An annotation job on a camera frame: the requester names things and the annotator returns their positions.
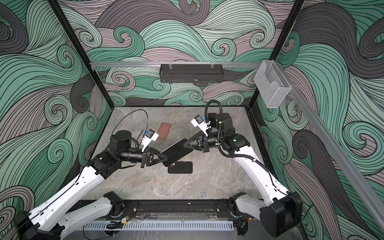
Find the black phone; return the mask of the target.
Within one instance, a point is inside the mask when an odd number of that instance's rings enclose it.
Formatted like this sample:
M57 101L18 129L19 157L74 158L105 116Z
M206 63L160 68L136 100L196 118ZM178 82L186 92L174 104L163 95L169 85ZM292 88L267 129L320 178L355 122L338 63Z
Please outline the black phone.
M208 120L211 121L211 122L215 122L216 121L216 113L208 113Z
M168 167L169 174L192 174L193 163L192 162L175 162Z

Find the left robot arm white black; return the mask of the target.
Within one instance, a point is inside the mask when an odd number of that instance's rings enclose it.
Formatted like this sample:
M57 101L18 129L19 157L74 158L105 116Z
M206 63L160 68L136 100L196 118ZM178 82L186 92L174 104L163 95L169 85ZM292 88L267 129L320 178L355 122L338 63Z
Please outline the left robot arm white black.
M21 240L60 240L97 218L119 217L125 205L114 192L73 212L70 209L95 186L122 169L123 162L140 163L141 168L165 162L167 156L149 146L158 137L152 129L144 132L140 143L129 131L111 135L109 146L90 160L65 187L30 212L21 211L14 216L17 237Z

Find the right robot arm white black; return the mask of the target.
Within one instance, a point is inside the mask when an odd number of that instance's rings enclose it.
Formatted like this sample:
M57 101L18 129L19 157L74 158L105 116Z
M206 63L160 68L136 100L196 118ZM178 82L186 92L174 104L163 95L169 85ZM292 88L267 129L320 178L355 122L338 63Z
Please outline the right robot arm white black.
M261 221L274 238L282 235L302 221L303 199L280 183L257 157L250 142L237 134L229 114L195 116L191 120L200 132L184 143L185 148L207 153L218 148L226 158L235 160L257 187L262 198L248 195L235 198L235 206L242 214Z

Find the pink phone case far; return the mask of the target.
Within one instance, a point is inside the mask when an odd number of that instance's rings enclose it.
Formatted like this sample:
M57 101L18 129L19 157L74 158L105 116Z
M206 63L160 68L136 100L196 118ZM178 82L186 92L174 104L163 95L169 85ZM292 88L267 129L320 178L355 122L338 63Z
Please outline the pink phone case far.
M170 123L162 122L158 130L158 134L159 134L158 139L162 141L166 140L170 129L171 129Z

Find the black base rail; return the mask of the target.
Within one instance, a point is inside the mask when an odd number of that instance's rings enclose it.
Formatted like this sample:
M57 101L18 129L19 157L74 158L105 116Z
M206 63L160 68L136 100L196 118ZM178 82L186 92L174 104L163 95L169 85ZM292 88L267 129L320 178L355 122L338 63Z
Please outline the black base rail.
M128 213L213 213L220 218L239 216L243 213L256 217L268 207L265 202L248 195L233 196L230 199L216 200L117 200L113 201L111 216Z

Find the black wall tray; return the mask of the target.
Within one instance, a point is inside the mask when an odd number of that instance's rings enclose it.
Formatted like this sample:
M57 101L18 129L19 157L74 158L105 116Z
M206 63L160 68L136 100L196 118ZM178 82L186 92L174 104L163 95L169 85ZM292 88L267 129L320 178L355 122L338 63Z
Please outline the black wall tray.
M220 83L224 69L214 64L163 64L160 79L163 83Z

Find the clear plastic wall holder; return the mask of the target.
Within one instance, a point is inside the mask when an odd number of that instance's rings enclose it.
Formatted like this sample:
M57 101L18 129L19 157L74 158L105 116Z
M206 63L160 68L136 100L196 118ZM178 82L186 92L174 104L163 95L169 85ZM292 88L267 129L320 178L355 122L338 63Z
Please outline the clear plastic wall holder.
M263 61L254 82L269 109L279 108L292 89L285 69L275 61Z

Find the aluminium rail back wall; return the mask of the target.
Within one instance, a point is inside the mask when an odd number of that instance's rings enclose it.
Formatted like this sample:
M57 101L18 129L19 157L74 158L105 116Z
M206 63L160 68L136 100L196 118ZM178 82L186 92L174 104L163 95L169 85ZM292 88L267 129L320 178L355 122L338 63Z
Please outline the aluminium rail back wall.
M259 68L261 62L146 62L146 61L97 61L90 62L92 68L159 68L161 65L222 65L223 68L254 69Z

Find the aluminium rail wall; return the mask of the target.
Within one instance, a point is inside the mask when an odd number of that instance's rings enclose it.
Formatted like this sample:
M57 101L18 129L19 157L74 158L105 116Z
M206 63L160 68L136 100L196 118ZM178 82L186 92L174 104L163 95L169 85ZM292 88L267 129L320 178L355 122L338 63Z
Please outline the aluminium rail wall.
M345 176L355 189L362 202L367 207L371 216L375 219L376 223L381 230L384 229L384 204L380 197L367 182L366 178L358 170L353 163L352 159L348 156L341 144L333 136L331 131L323 123L317 113L307 103L299 91L297 85L293 84L283 66L275 63L277 72L282 75L282 79L291 87L290 93L298 104L302 113L307 117L319 138L327 148L331 157L337 162L340 169L344 172Z
M259 68L261 62L146 62L146 61L97 61L90 62L92 68L159 68L161 65L222 65L223 68L254 69Z

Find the aluminium rail right wall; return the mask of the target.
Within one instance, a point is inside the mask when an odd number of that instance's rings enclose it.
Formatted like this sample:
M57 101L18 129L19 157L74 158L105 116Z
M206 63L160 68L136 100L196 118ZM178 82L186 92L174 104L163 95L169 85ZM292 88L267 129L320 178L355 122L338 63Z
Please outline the aluminium rail right wall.
M348 156L341 144L333 136L331 131L323 123L317 113L307 103L299 91L297 85L293 84L283 66L275 63L277 72L282 75L282 79L291 87L290 93L298 104L302 113L307 117L319 138L327 148L331 157L337 162L340 169L344 172L345 176L355 189L362 202L367 207L371 216L375 219L376 223L381 230L384 229L384 204L380 197L367 182L366 178L358 170L353 163L352 159Z

